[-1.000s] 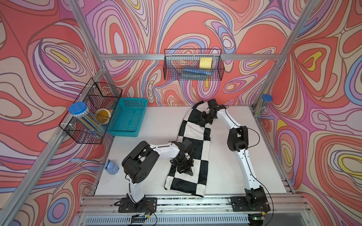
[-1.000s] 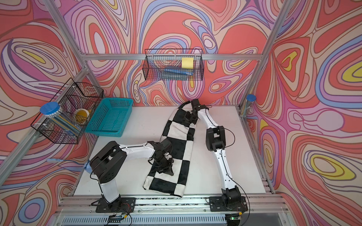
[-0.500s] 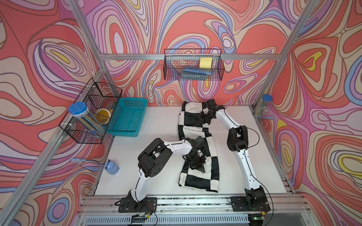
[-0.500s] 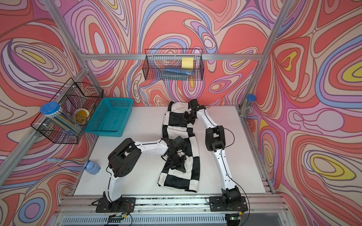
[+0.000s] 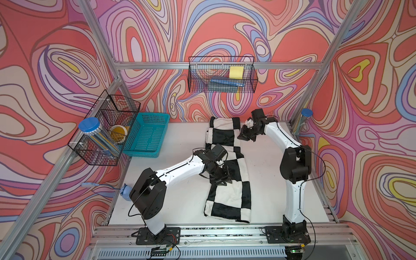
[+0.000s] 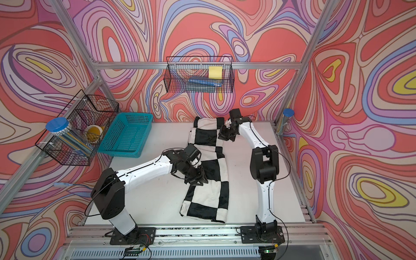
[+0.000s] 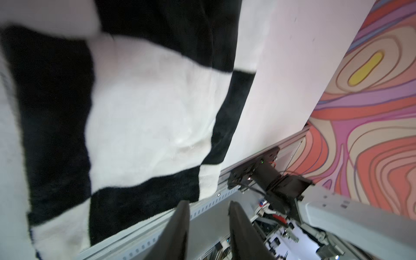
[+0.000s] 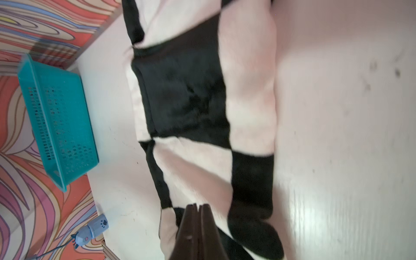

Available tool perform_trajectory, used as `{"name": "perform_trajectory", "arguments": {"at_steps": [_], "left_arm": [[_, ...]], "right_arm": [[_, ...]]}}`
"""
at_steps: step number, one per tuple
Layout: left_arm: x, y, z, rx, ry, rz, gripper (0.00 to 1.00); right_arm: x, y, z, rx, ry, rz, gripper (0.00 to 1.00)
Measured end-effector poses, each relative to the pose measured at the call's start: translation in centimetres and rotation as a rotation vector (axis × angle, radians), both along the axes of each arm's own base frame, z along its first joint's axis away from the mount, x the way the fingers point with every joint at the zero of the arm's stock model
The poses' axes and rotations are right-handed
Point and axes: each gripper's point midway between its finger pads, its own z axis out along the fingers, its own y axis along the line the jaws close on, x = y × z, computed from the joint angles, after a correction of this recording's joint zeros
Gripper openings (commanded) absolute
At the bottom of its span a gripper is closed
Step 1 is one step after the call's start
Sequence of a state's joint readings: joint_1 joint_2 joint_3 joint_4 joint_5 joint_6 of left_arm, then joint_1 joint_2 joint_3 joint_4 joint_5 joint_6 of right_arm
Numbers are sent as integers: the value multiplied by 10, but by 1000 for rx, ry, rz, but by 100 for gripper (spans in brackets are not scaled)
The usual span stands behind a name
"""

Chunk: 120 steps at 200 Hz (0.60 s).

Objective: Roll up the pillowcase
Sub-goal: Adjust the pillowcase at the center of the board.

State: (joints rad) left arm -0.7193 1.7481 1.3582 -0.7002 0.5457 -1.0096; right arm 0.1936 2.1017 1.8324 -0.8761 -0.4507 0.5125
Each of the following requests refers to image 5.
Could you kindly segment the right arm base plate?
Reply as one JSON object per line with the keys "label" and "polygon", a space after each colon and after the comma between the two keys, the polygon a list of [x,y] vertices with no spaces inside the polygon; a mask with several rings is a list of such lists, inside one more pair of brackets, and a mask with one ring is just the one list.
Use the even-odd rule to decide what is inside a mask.
{"label": "right arm base plate", "polygon": [[292,229],[285,226],[266,226],[264,228],[269,244],[309,244],[311,242],[306,228]]}

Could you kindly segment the black white checkered pillowcase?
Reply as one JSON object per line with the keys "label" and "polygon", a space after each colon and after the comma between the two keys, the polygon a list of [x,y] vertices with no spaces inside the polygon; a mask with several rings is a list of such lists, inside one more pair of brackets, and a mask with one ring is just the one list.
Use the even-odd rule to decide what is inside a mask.
{"label": "black white checkered pillowcase", "polygon": [[251,222],[251,186],[244,155],[241,152],[241,122],[237,118],[215,118],[209,121],[205,146],[221,145],[227,151],[223,157],[231,182],[225,186],[213,183],[205,202],[204,216],[234,222]]}

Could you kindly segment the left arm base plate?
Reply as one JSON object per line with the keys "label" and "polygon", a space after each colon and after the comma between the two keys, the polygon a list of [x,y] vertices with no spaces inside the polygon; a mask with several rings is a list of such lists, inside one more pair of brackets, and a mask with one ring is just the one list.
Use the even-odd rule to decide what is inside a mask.
{"label": "left arm base plate", "polygon": [[149,228],[141,227],[132,233],[131,237],[136,239],[136,245],[178,244],[180,233],[181,228],[179,227],[165,227],[156,235],[151,233]]}

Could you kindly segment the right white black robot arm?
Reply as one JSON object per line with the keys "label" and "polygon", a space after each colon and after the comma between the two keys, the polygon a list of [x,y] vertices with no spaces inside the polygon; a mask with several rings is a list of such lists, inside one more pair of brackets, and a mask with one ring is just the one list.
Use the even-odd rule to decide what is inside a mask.
{"label": "right white black robot arm", "polygon": [[304,190],[312,171],[312,152],[309,146],[296,141],[273,116],[263,109],[255,109],[240,129],[238,139],[256,141],[258,135],[267,135],[281,149],[283,157],[279,166],[286,182],[286,209],[280,235],[285,242],[307,245],[311,242],[303,214]]}

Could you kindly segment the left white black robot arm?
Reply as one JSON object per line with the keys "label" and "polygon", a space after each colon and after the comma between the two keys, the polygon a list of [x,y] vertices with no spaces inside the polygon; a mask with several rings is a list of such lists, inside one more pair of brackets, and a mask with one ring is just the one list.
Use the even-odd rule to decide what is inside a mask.
{"label": "left white black robot arm", "polygon": [[193,176],[204,177],[214,184],[232,183],[225,160],[228,151],[222,145],[208,149],[196,148],[192,155],[173,166],[161,170],[145,169],[130,191],[132,206],[138,211],[151,235],[165,231],[166,224],[159,217],[169,187]]}

